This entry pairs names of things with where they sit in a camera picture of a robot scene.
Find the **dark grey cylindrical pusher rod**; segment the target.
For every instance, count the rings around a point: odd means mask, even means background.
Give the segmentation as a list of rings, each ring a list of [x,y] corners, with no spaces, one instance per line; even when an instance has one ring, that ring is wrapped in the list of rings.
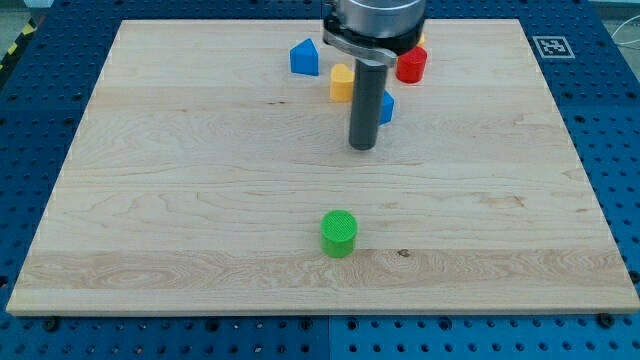
[[[356,150],[372,149],[377,142],[388,67],[357,58],[349,124],[349,144]]]

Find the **yellow block behind arm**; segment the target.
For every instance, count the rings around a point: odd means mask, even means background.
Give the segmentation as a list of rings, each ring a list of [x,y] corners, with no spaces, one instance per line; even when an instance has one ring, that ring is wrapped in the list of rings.
[[[425,42],[426,42],[426,36],[425,36],[424,33],[422,33],[421,36],[420,36],[420,39],[419,39],[419,41],[417,43],[417,46],[424,48]]]

